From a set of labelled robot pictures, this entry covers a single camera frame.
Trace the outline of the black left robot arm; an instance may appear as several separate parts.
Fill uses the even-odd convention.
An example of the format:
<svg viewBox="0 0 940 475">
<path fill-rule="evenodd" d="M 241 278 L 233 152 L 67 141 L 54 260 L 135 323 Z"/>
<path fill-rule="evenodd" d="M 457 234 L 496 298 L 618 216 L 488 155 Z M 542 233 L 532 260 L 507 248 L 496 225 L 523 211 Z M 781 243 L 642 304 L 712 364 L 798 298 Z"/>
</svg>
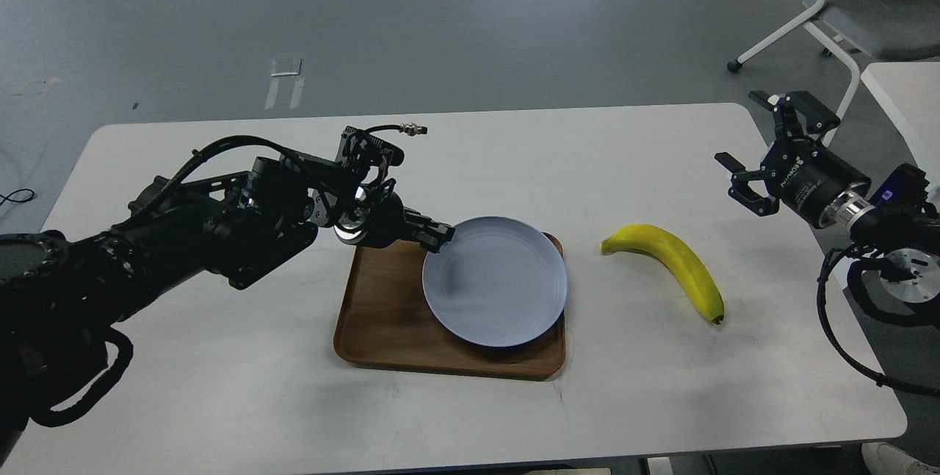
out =
<svg viewBox="0 0 940 475">
<path fill-rule="evenodd" d="M 194 275 L 245 290 L 322 228 L 356 247 L 406 241 L 439 252 L 455 230 L 402 203 L 388 171 L 403 160 L 373 127 L 346 127 L 333 160 L 223 137 L 173 177 L 155 177 L 130 217 L 106 231 L 77 242 L 56 230 L 4 234 L 2 455 L 28 422 L 57 427 L 87 415 L 134 354 L 115 324 Z"/>
</svg>

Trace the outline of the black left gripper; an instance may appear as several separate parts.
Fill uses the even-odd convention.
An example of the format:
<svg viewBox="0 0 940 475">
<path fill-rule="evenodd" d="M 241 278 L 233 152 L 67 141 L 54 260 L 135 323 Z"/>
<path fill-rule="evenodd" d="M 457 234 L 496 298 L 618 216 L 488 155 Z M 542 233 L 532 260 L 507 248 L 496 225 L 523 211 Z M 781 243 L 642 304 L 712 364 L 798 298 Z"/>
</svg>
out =
<svg viewBox="0 0 940 475">
<path fill-rule="evenodd" d="M 423 250 L 437 253 L 451 241 L 455 228 L 438 222 L 413 209 L 404 209 L 402 200 L 392 192 L 375 204 L 365 220 L 357 226 L 338 225 L 333 233 L 346 245 L 382 250 L 396 241 L 416 243 Z"/>
</svg>

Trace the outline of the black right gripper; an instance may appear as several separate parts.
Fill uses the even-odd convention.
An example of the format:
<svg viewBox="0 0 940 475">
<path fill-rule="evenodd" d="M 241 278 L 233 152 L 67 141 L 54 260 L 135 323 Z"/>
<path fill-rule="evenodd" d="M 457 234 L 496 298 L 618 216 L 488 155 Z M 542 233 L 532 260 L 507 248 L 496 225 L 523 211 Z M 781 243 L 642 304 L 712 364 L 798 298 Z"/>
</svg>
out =
<svg viewBox="0 0 940 475">
<path fill-rule="evenodd" d="M 872 179 L 822 145 L 840 117 L 805 90 L 783 95 L 752 90 L 749 99 L 773 115 L 773 143 L 759 170 L 746 170 L 730 153 L 715 160 L 731 174 L 728 196 L 759 217 L 778 213 L 780 200 L 816 230 L 835 224 L 836 201 L 846 191 L 865 196 Z M 750 186 L 764 181 L 768 195 Z"/>
</svg>

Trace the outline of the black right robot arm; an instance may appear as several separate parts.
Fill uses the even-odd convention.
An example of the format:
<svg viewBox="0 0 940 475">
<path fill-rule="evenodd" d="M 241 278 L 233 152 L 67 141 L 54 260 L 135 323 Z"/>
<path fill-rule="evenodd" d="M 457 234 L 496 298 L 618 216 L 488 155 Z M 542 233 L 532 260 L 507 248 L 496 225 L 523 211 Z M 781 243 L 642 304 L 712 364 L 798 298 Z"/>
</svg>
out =
<svg viewBox="0 0 940 475">
<path fill-rule="evenodd" d="M 938 210 L 929 201 L 926 174 L 903 163 L 877 189 L 872 181 L 823 144 L 840 119 L 806 91 L 749 94 L 773 115 L 773 141 L 748 170 L 730 153 L 715 160 L 731 174 L 728 196 L 756 215 L 786 205 L 816 230 L 844 228 L 849 247 L 830 250 L 820 267 L 817 308 L 827 340 L 850 367 L 896 391 L 937 397 L 922 387 L 873 371 L 836 340 L 827 316 L 825 287 L 849 258 L 846 284 L 860 309 L 896 327 L 938 327 Z"/>
</svg>

